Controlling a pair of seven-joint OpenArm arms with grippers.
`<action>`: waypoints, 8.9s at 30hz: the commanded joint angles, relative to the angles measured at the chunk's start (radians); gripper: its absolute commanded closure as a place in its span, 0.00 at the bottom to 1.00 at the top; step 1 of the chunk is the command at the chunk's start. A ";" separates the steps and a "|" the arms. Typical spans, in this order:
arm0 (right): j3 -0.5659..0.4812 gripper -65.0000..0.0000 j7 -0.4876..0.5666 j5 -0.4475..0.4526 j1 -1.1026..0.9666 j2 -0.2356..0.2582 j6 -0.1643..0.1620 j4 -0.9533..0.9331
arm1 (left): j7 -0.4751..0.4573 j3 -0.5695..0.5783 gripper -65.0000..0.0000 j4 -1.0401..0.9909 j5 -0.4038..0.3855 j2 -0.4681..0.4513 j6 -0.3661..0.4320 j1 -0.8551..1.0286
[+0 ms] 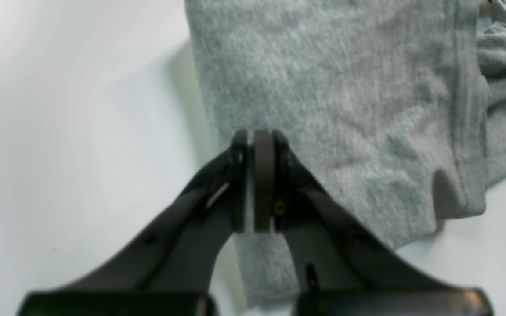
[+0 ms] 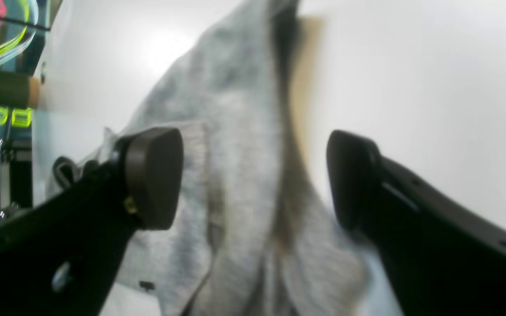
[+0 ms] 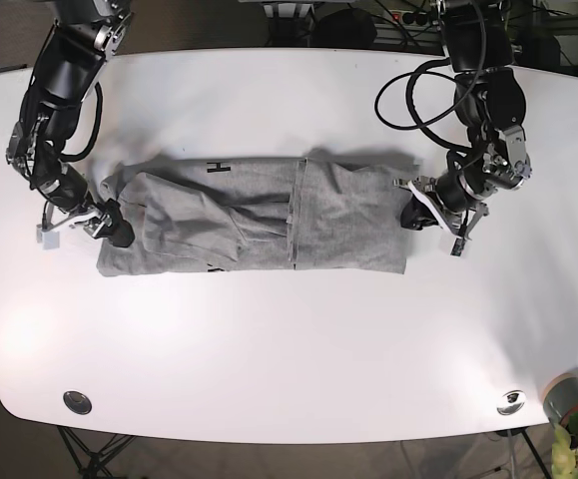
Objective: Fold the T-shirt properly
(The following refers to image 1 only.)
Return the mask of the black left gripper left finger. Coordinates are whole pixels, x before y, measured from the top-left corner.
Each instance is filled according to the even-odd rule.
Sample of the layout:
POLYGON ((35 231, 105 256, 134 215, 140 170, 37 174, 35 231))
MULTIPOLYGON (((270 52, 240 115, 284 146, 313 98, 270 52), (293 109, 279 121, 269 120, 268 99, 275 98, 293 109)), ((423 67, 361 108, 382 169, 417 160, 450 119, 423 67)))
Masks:
POLYGON ((247 132, 202 167, 175 201, 105 264, 28 294, 20 316, 217 316, 213 268, 245 224, 247 132))

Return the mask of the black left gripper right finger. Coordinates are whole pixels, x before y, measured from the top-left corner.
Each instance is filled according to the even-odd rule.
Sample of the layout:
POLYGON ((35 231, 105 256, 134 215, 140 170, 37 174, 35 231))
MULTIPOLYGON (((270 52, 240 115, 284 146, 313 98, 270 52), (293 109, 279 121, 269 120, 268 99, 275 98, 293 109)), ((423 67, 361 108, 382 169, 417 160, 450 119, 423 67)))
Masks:
POLYGON ((253 136, 253 223, 283 236, 300 295, 295 316, 492 316, 478 288, 420 272, 343 209, 283 133, 253 136))

